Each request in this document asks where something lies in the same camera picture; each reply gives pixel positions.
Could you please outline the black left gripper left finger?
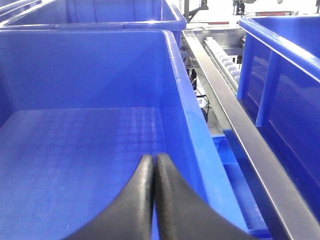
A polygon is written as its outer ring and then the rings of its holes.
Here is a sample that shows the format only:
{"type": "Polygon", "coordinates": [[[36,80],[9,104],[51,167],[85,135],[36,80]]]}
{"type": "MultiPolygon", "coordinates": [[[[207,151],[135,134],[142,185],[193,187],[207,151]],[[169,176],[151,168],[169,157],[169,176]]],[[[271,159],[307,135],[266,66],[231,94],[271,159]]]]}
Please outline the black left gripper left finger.
{"type": "Polygon", "coordinates": [[[67,240],[150,240],[155,158],[145,154],[117,197],[67,240]]]}

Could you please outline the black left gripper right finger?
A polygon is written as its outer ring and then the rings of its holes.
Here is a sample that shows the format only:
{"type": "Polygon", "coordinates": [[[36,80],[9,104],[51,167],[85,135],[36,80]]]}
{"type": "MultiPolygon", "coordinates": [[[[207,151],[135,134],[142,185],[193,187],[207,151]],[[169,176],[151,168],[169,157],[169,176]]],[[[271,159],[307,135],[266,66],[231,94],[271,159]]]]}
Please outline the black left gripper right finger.
{"type": "Polygon", "coordinates": [[[156,157],[155,208],[162,240],[254,239],[202,200],[166,153],[156,157]]]}

